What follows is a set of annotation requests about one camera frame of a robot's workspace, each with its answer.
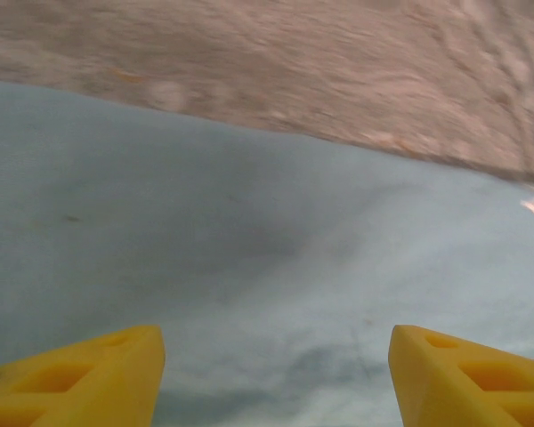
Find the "blue mat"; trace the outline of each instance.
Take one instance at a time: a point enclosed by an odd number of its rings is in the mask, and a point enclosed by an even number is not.
[[[0,364],[158,323],[155,426],[400,426],[394,324],[534,358],[532,197],[0,83]]]

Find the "concrete floor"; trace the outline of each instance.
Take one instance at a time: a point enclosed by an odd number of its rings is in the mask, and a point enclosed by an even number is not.
[[[534,181],[534,0],[0,0],[0,80]]]

